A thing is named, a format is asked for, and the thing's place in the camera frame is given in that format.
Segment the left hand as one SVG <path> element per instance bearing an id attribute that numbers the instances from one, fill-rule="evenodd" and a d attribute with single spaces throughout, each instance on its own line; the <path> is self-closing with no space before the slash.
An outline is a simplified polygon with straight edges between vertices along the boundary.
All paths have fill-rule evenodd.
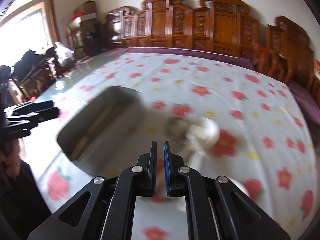
<path id="1" fill-rule="evenodd" d="M 1 162 L 5 164 L 5 172 L 10 178 L 15 178 L 20 174 L 21 159 L 19 153 L 18 139 L 11 142 L 11 152 L 7 156 L 1 152 Z"/>

